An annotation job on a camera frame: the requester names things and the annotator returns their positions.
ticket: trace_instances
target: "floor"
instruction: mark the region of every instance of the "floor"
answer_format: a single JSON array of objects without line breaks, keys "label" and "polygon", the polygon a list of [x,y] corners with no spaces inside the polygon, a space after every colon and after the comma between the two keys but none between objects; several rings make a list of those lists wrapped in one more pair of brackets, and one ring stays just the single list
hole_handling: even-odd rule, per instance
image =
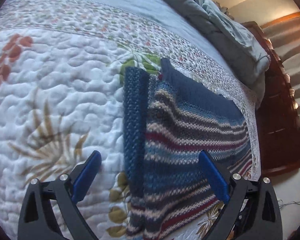
[{"label": "floor", "polygon": [[[300,169],[271,178],[275,193],[283,203],[300,201]],[[300,205],[292,204],[281,209],[283,240],[300,225]]]}]

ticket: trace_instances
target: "striped knitted fabric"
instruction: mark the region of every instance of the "striped knitted fabric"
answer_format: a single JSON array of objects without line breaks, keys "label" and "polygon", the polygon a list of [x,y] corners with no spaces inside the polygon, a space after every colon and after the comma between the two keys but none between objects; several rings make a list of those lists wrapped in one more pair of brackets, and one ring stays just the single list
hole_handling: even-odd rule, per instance
[{"label": "striped knitted fabric", "polygon": [[231,172],[252,165],[236,105],[161,60],[162,81],[125,73],[124,155],[132,194],[128,237],[162,239],[218,203],[198,165],[208,151]]}]

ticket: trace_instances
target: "green leaf print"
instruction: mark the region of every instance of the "green leaf print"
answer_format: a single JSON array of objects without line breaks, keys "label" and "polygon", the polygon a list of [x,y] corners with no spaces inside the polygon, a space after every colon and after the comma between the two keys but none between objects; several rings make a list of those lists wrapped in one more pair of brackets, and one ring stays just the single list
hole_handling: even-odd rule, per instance
[{"label": "green leaf print", "polygon": [[119,74],[119,81],[120,81],[120,85],[123,86],[124,76],[121,74]]},{"label": "green leaf print", "polygon": [[126,48],[124,45],[122,45],[122,44],[120,44],[120,43],[118,43],[118,47],[119,47],[119,48],[122,48],[122,49],[125,49],[125,48]]},{"label": "green leaf print", "polygon": [[146,70],[156,70],[154,66],[152,66],[150,63],[146,62],[145,60],[143,60],[142,63]]},{"label": "green leaf print", "polygon": [[133,59],[128,59],[126,62],[124,62],[121,66],[120,69],[120,74],[124,75],[124,70],[126,67],[134,67],[134,60]]},{"label": "green leaf print", "polygon": [[158,66],[161,66],[161,59],[156,55],[145,54],[145,56],[153,63],[156,63]]},{"label": "green leaf print", "polygon": [[149,70],[149,69],[147,69],[147,72],[149,73],[149,74],[152,74],[152,75],[159,75],[159,71],[156,71],[156,70]]}]

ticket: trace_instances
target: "brown leaf print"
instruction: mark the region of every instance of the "brown leaf print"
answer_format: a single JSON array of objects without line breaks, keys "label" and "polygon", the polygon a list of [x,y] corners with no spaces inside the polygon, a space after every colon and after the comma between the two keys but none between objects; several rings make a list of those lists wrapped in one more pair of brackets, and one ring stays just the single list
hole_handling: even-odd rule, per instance
[{"label": "brown leaf print", "polygon": [[29,139],[22,146],[8,143],[8,145],[20,155],[28,157],[32,160],[38,160],[37,165],[27,167],[22,173],[27,175],[32,173],[25,184],[33,178],[45,181],[49,176],[56,176],[63,173],[69,173],[78,162],[84,161],[82,158],[82,146],[88,133],[84,134],[76,143],[75,149],[70,149],[71,128],[72,125],[61,130],[62,115],[59,117],[58,125],[53,126],[48,101],[45,101],[43,116],[40,117],[37,112],[35,102],[37,90],[34,93],[32,116],[34,119],[34,129],[26,127],[26,131],[30,133]]},{"label": "brown leaf print", "polygon": [[124,172],[120,172],[118,175],[118,187],[124,190],[128,185],[127,176]]},{"label": "brown leaf print", "polygon": [[125,213],[125,211],[115,206],[110,209],[108,216],[109,219],[116,224],[122,224],[127,218],[127,214]]},{"label": "brown leaf print", "polygon": [[213,208],[211,208],[207,212],[207,219],[203,222],[200,222],[198,226],[200,226],[198,232],[196,235],[199,235],[200,238],[203,238],[205,234],[209,231],[211,228],[212,224],[216,221],[218,215],[219,215],[219,209],[223,207],[223,202],[219,202],[216,204]]},{"label": "brown leaf print", "polygon": [[117,202],[120,198],[121,198],[121,192],[112,188],[109,192],[109,200],[111,202]]},{"label": "brown leaf print", "polygon": [[126,228],[124,226],[114,226],[107,228],[106,231],[111,237],[118,238],[125,235]]}]

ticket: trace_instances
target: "white stripe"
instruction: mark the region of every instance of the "white stripe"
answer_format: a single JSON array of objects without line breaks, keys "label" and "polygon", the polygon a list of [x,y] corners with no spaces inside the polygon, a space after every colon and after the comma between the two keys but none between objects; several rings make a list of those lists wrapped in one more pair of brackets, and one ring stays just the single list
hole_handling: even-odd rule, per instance
[{"label": "white stripe", "polygon": [[191,187],[183,187],[183,188],[178,188],[178,189],[174,189],[174,190],[169,190],[162,194],[145,195],[144,199],[146,202],[162,201],[165,198],[170,197],[170,196],[187,193],[187,192],[193,190],[194,188],[198,187],[200,184],[202,184],[202,182],[194,184]]},{"label": "white stripe", "polygon": [[147,125],[147,132],[157,132],[164,135],[170,141],[177,145],[207,145],[207,146],[230,146],[234,143],[239,144],[247,140],[247,134],[240,140],[237,141],[214,141],[214,140],[197,140],[197,139],[184,139],[175,137],[169,130],[163,125],[157,123],[151,123]]},{"label": "white stripe", "polygon": [[131,206],[131,213],[133,213],[134,215],[142,217],[145,214],[145,211],[142,210],[142,209],[134,208],[133,206]]},{"label": "white stripe", "polygon": [[[198,151],[174,151],[171,150],[170,148],[168,148],[165,144],[161,143],[161,142],[153,142],[153,141],[146,141],[146,147],[150,148],[150,147],[156,147],[158,149],[160,149],[161,151],[167,152],[167,154],[170,154],[169,156],[160,156],[158,154],[152,154],[152,153],[147,153],[145,155],[145,160],[147,161],[155,161],[155,162],[161,162],[161,163],[167,163],[167,164],[194,164],[198,162],[198,159],[183,159],[182,155],[189,155],[189,154],[197,154],[199,155]],[[229,149],[227,151],[218,151],[219,156],[217,156],[217,158],[215,158],[218,161],[224,160],[229,158],[230,156],[235,156],[237,155],[240,151],[238,151],[236,149],[235,153],[232,153],[233,149]]]},{"label": "white stripe", "polygon": [[134,233],[134,232],[137,232],[137,231],[139,231],[140,230],[140,227],[134,227],[134,226],[132,226],[131,225],[131,223],[128,223],[128,225],[127,225],[127,230],[129,231],[129,232],[131,232],[131,233]]},{"label": "white stripe", "polygon": [[205,198],[199,202],[196,202],[196,203],[193,203],[191,206],[187,206],[187,207],[183,207],[181,209],[177,209],[177,210],[174,210],[173,212],[169,213],[163,220],[163,222],[173,218],[173,217],[176,217],[178,215],[181,214],[185,214],[185,213],[188,213],[190,212],[191,210],[194,210],[202,205],[204,205],[205,203],[209,202],[210,200],[212,200],[213,198],[215,198],[216,196],[214,194],[212,194],[211,196],[209,196],[208,198]]},{"label": "white stripe", "polygon": [[[199,203],[204,204],[205,202],[208,202],[208,201],[200,201]],[[193,206],[194,208],[197,208],[197,207],[199,207],[199,206],[202,205],[202,204],[201,204],[201,205],[197,205],[197,204],[196,204],[196,205],[192,205],[192,206]],[[172,227],[170,227],[171,229],[170,229],[170,228],[167,228],[164,232],[162,232],[162,235],[166,235],[166,231],[168,231],[168,233],[169,233],[170,231],[174,230],[175,228],[179,227],[180,225],[185,224],[185,223],[188,223],[189,221],[192,220],[193,217],[200,216],[201,214],[205,213],[209,208],[211,208],[211,207],[213,207],[213,206],[215,206],[215,205],[216,205],[216,203],[213,203],[212,205],[208,206],[207,208],[205,208],[204,210],[198,212],[197,214],[194,214],[193,216],[191,216],[191,217],[189,217],[189,218],[187,218],[187,219],[185,219],[185,220],[182,220],[182,221],[180,221],[180,222],[174,224]],[[164,223],[165,221],[169,220],[170,218],[171,218],[171,216],[169,216],[169,218],[166,217],[166,218],[163,220],[162,223]],[[145,230],[144,234],[145,234],[145,236],[146,236],[147,238],[153,239],[153,238],[157,238],[157,236],[159,236],[160,231],[157,231],[157,232],[153,233],[153,232],[148,232],[147,230]]]},{"label": "white stripe", "polygon": [[[170,208],[176,206],[176,205],[179,204],[180,202],[185,201],[185,200],[187,200],[187,199],[189,199],[189,198],[191,198],[191,197],[193,197],[193,196],[195,196],[195,195],[198,195],[198,194],[200,194],[200,193],[202,193],[202,192],[207,191],[209,188],[210,188],[210,185],[207,185],[207,186],[205,186],[205,187],[199,188],[199,189],[197,189],[197,190],[191,192],[190,194],[188,194],[188,195],[186,195],[186,196],[184,196],[184,197],[182,197],[182,198],[179,198],[178,200],[175,200],[175,201],[173,201],[173,202],[167,203],[167,204],[166,204],[162,209],[160,209],[160,210],[156,210],[156,209],[146,209],[146,210],[144,211],[144,214],[145,214],[145,216],[146,216],[146,219],[157,220],[157,219],[161,218],[162,216],[164,216],[164,215],[166,214],[166,212],[167,212]],[[198,203],[205,203],[205,202],[207,202],[207,199],[203,199],[202,201],[200,201],[200,202],[198,202]]]},{"label": "white stripe", "polygon": [[[171,118],[174,120],[174,122],[182,122],[182,121],[178,120],[175,117],[175,115],[172,112],[172,109],[163,102],[154,101],[154,102],[151,103],[149,108],[150,109],[151,108],[152,109],[156,109],[156,108],[162,109],[171,116]],[[192,114],[190,112],[180,110],[180,108],[178,108],[178,107],[176,108],[176,112],[178,112],[182,116],[194,118],[194,119],[200,120],[202,122],[208,122],[208,123],[211,123],[211,124],[215,124],[219,127],[229,128],[229,129],[232,129],[232,130],[233,129],[240,129],[240,131],[242,131],[242,130],[245,130],[245,128],[247,127],[247,123],[245,121],[242,124],[237,124],[237,125],[232,126],[229,122],[218,122],[218,120],[216,120],[214,118],[205,118],[205,117],[199,116],[197,114]],[[193,123],[188,123],[188,122],[184,122],[184,123],[188,124],[188,125],[193,125],[194,127],[198,127],[198,129],[200,129],[200,127],[202,127],[203,129],[206,128],[205,126],[202,126],[202,125],[195,125]]]},{"label": "white stripe", "polygon": [[249,150],[247,152],[247,154],[245,155],[245,157],[243,157],[242,161],[240,161],[238,164],[236,164],[236,166],[234,168],[231,167],[232,169],[230,170],[230,173],[232,173],[234,170],[236,170],[245,160],[247,160],[250,157],[250,154],[251,154],[251,151]]},{"label": "white stripe", "polygon": [[[241,134],[245,131],[246,125],[244,125],[243,123],[243,128],[241,128],[238,131],[233,131],[233,127],[229,124],[229,125],[224,125],[224,127],[228,128],[228,130],[222,130],[216,127],[207,127],[204,125],[197,125],[194,123],[189,123],[189,122],[184,122],[182,120],[177,119],[174,114],[172,113],[172,110],[170,107],[168,107],[167,105],[165,105],[164,103],[161,102],[154,102],[151,104],[150,108],[153,108],[153,106],[155,106],[155,108],[160,108],[162,110],[164,110],[165,112],[167,112],[170,117],[173,119],[173,122],[178,125],[179,127],[182,128],[188,128],[188,129],[195,129],[195,130],[200,130],[200,131],[207,131],[207,132],[217,132],[217,133],[221,133],[221,134]],[[209,119],[207,122],[208,123],[214,123],[213,122],[214,119]]]},{"label": "white stripe", "polygon": [[133,239],[137,238],[138,236],[143,236],[143,231],[141,231],[140,233],[135,234],[135,235],[133,235],[133,236],[127,236],[127,235],[125,235],[125,236],[126,236],[127,239],[133,240]]},{"label": "white stripe", "polygon": [[245,170],[243,170],[244,169],[244,166],[242,167],[242,169],[239,171],[241,174],[246,174],[247,173],[247,171],[248,171],[248,169],[250,169],[252,167],[252,163],[251,163],[251,165],[249,165]]},{"label": "white stripe", "polygon": [[[177,104],[176,104],[176,102],[175,102],[173,96],[172,96],[170,93],[168,93],[166,90],[164,90],[164,89],[158,90],[158,91],[156,92],[156,94],[163,95],[163,96],[165,96],[166,98],[168,98],[169,101],[170,101],[170,103],[171,103],[171,104],[174,106],[174,108],[176,109],[176,112],[178,112],[178,114],[181,114],[181,115],[184,115],[184,116],[188,116],[188,117],[191,117],[191,118],[195,118],[195,119],[199,119],[199,120],[204,121],[204,122],[211,122],[211,123],[214,123],[214,124],[218,124],[218,125],[221,126],[221,127],[228,127],[228,126],[230,126],[231,128],[241,128],[242,126],[246,126],[246,125],[247,125],[246,122],[244,122],[242,125],[237,124],[237,125],[231,126],[230,123],[228,123],[228,122],[222,122],[222,123],[219,123],[219,122],[217,122],[215,119],[206,118],[206,117],[203,117],[203,116],[200,116],[200,115],[197,115],[197,114],[193,114],[193,113],[188,112],[188,111],[181,110],[181,109],[177,106]],[[166,106],[166,104],[164,104],[164,103],[161,103],[161,102],[159,102],[159,101],[154,101],[154,102],[149,106],[149,108],[152,108],[152,105],[153,105],[153,106],[157,105],[157,103],[158,103],[158,106],[159,106],[159,105],[162,105],[162,104],[163,104],[164,106]]]},{"label": "white stripe", "polygon": [[174,231],[176,228],[179,228],[182,225],[185,225],[189,222],[191,222],[192,220],[196,219],[197,217],[201,216],[202,214],[206,213],[207,210],[211,209],[213,206],[215,206],[218,203],[218,201],[216,203],[211,204],[210,206],[208,206],[207,208],[205,208],[204,210],[198,212],[197,214],[192,215],[191,217],[188,217],[185,220],[182,220],[176,224],[173,224],[171,227],[168,227],[165,231],[163,231],[160,235],[159,238],[164,238],[165,236],[167,236],[170,232]]}]

